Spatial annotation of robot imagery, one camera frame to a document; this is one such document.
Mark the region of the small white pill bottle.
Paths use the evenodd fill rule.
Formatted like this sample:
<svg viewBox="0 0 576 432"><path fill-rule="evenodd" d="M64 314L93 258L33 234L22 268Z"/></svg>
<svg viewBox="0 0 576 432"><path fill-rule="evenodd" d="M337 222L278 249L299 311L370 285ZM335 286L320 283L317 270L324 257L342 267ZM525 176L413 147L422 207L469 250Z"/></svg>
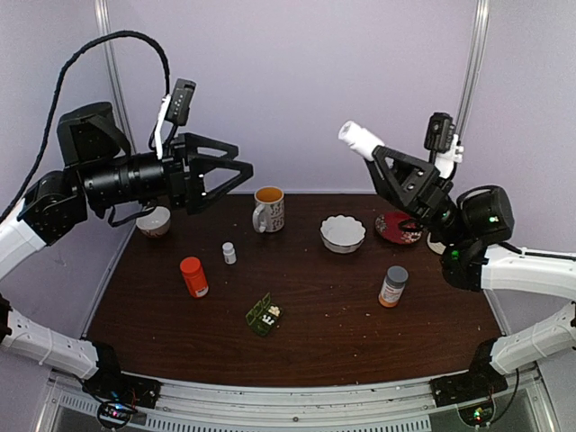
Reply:
<svg viewBox="0 0 576 432"><path fill-rule="evenodd" d="M224 261L227 265L233 265L237 262L236 249L232 242L225 242L221 246Z"/></svg>

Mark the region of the orange bottle cap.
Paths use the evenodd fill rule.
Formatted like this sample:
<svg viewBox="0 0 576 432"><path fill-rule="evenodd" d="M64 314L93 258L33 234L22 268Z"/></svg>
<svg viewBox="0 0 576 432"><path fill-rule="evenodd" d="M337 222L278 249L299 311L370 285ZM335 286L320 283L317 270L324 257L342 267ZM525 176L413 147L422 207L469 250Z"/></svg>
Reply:
<svg viewBox="0 0 576 432"><path fill-rule="evenodd" d="M196 275L202 270L202 263L197 257L189 256L181 261L179 268L183 275Z"/></svg>

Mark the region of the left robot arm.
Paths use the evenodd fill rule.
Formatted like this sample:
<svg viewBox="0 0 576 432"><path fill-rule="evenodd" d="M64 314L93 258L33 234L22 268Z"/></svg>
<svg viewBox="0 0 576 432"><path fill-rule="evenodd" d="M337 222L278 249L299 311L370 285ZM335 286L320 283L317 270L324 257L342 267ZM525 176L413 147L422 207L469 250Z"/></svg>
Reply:
<svg viewBox="0 0 576 432"><path fill-rule="evenodd" d="M174 209L198 214L253 175L253 167L237 159L235 145L193 133L178 133L188 106L172 108L165 98L153 131L154 149L133 154L114 123L109 103L92 103L69 112L58 123L65 167L41 177L1 223L1 275L51 246L89 211L112 227L115 208L138 203L133 221L150 215L161 198Z"/></svg>

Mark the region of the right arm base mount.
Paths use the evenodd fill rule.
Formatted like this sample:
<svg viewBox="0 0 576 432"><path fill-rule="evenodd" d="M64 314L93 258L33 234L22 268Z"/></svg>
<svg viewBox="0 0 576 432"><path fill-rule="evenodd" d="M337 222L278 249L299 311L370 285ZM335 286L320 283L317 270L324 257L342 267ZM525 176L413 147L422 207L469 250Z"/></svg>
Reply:
<svg viewBox="0 0 576 432"><path fill-rule="evenodd" d="M444 375L429 382L438 408L488 398L508 388L506 375L491 366L491 350L496 341L492 338L478 345L466 372Z"/></svg>

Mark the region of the green pill organizer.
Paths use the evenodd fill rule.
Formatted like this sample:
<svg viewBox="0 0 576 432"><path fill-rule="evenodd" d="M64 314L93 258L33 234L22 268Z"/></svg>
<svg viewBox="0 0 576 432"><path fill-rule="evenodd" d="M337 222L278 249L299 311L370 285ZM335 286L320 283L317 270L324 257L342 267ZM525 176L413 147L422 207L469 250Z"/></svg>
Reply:
<svg viewBox="0 0 576 432"><path fill-rule="evenodd" d="M245 315L248 327L258 336L266 337L284 315L284 310L272 302L268 292Z"/></svg>

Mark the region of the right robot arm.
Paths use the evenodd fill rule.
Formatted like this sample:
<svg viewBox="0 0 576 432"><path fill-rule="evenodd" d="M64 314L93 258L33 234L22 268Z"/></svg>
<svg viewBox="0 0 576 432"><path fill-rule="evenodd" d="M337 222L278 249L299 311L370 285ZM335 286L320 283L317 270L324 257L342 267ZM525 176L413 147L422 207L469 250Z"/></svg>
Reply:
<svg viewBox="0 0 576 432"><path fill-rule="evenodd" d="M449 195L457 146L432 149L420 159L384 145L371 145L362 156L375 191L428 230L445 250L442 274L467 291L511 290L549 294L567 304L552 316L508 336L479 345L461 380L470 397L482 396L495 382L533 361L575 346L575 256L509 244L514 228L506 191L496 185L473 188L457 199Z"/></svg>

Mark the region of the large orange pill bottle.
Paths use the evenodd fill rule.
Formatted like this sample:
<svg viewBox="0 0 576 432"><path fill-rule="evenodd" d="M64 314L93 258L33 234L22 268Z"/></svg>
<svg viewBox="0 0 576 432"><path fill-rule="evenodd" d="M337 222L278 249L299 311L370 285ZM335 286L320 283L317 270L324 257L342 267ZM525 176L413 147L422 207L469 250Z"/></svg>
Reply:
<svg viewBox="0 0 576 432"><path fill-rule="evenodd" d="M188 292L196 299L204 297L209 291L209 285L202 270L198 274L182 274Z"/></svg>

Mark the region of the floral mug yellow inside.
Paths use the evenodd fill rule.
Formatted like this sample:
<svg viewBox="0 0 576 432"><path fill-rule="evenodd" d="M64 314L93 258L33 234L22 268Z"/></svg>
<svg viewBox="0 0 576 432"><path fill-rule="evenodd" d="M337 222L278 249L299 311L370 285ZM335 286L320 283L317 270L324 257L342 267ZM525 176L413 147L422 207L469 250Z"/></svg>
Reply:
<svg viewBox="0 0 576 432"><path fill-rule="evenodd" d="M254 193L252 213L256 233L276 233L284 227L284 191L275 186L260 188Z"/></svg>

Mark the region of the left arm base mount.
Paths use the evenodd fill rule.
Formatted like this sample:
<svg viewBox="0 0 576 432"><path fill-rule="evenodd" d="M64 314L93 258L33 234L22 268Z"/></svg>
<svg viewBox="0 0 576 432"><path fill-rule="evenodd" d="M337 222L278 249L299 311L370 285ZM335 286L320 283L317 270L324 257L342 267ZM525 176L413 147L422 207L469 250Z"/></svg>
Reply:
<svg viewBox="0 0 576 432"><path fill-rule="evenodd" d="M93 342L92 347L97 355L96 372L83 379L87 392L102 399L134 404L138 408L156 407L161 390L158 380L124 373L112 346Z"/></svg>

